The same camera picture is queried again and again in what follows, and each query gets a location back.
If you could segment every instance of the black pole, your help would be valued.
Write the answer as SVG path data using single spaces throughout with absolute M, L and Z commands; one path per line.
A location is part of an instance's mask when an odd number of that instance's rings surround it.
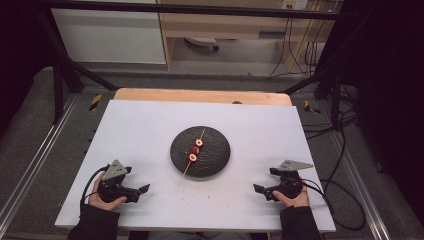
M 69 90 L 71 92 L 81 92 L 82 89 L 84 89 L 84 86 L 79 78 L 79 76 L 69 68 L 69 64 L 67 61 L 68 54 L 66 53 L 66 50 L 64 49 L 61 41 L 59 40 L 58 36 L 56 35 L 55 31 L 52 29 L 52 26 L 50 25 L 49 21 L 46 18 L 45 9 L 34 7 L 33 8 L 33 14 L 37 18 L 41 28 L 46 33 L 48 39 L 50 40 L 50 43 L 52 44 L 54 50 L 55 50 L 55 58 L 57 59 L 59 63 L 59 67 L 61 68 L 61 71 L 63 72 L 62 75 L 64 76 L 64 80 L 66 81 L 66 84 L 69 87 Z
M 54 80 L 54 120 L 56 124 L 63 114 L 63 86 L 62 74 L 59 64 L 53 65 L 53 80 Z
M 336 78 L 333 83 L 333 99 L 331 104 L 331 123 L 335 127 L 336 131 L 340 130 L 341 124 L 339 123 L 339 107 L 340 107 L 340 85 L 341 78 L 340 74 L 336 74 Z
M 195 6 L 171 4 L 121 3 L 121 2 L 93 2 L 93 1 L 64 1 L 39 0 L 40 6 L 58 9 L 79 9 L 119 12 L 153 12 L 153 13 L 185 13 L 202 15 L 227 15 L 272 18 L 301 18 L 321 20 L 351 20 L 359 16 L 354 13 L 339 13 L 328 11 L 302 11 L 265 8 L 240 8 L 220 6 Z

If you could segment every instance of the black sleeve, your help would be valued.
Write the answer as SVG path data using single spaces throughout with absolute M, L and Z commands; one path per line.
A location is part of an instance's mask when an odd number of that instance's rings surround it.
M 84 205 L 80 221 L 68 235 L 69 240 L 116 240 L 119 213 Z
M 310 207 L 288 207 L 280 212 L 282 240 L 321 240 Z

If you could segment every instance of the black round disc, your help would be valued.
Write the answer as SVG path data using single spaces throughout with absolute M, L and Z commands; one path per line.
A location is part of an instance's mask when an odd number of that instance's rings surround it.
M 205 178 L 219 173 L 230 159 L 230 144 L 225 136 L 216 129 L 196 126 L 182 131 L 171 145 L 171 159 L 175 167 L 181 172 L 187 168 L 188 156 L 197 139 L 202 136 L 203 145 L 197 155 L 197 160 L 192 162 L 186 175 L 196 178 Z

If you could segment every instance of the white cabinet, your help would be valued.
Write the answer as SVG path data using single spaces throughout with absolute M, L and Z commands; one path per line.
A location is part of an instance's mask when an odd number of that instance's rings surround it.
M 109 1 L 156 3 L 155 0 Z M 75 61 L 165 64 L 157 13 L 67 9 L 52 9 L 52 12 L 68 54 Z

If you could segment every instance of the gray floor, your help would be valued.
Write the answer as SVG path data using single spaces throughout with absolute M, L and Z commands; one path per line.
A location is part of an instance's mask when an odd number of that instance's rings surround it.
M 272 72 L 279 59 L 275 51 L 275 43 L 240 40 L 222 40 L 218 43 L 220 43 L 220 50 L 213 52 L 210 49 L 191 46 L 183 40 L 178 41 L 174 68 L 170 71 L 156 68 L 154 71 L 145 71 L 147 73 L 140 74 L 123 73 L 121 69 L 119 73 L 109 71 L 101 72 L 99 75 L 125 87 L 263 92 L 285 89 L 305 77 L 303 74 L 268 80 L 263 77 Z M 276 73 L 285 73 L 284 67 L 280 66 Z M 108 100 L 113 98 L 113 92 L 104 93 L 96 111 L 88 111 L 95 95 L 93 91 L 97 91 L 98 88 L 87 79 L 84 82 L 92 87 L 91 92 L 78 95 L 76 106 L 67 124 L 10 223 L 7 230 L 8 239 L 16 233 L 63 236 L 68 232 L 54 226 L 60 211 L 59 203 L 69 191 L 79 165 L 84 159 L 84 151 L 90 146 L 89 139 L 95 134 L 93 130 L 97 128 Z M 304 111 L 305 98 L 310 100 L 312 107 L 319 108 L 308 94 L 314 87 L 314 85 L 308 86 L 301 93 L 292 96 L 293 104 L 298 107 L 303 124 L 326 122 L 322 114 Z M 0 167 L 3 169 L 0 174 L 1 207 L 6 204 L 51 128 L 53 103 L 51 73 L 40 72 L 35 78 L 34 86 L 23 107 L 0 139 Z M 350 153 L 392 239 L 424 239 L 423 227 L 398 191 L 392 178 L 376 170 L 376 161 L 362 135 L 360 126 L 351 125 L 345 128 L 345 132 Z M 320 178 L 327 178 L 340 154 L 334 138 L 331 134 L 325 134 L 309 140 L 308 143 Z M 353 192 L 343 167 L 337 171 L 334 180 Z M 346 194 L 331 186 L 328 195 L 335 206 L 336 219 L 349 226 L 357 226 L 360 223 L 361 214 Z M 326 237 L 329 239 L 374 239 L 368 226 L 355 232 L 337 226 L 337 232 L 328 233 Z

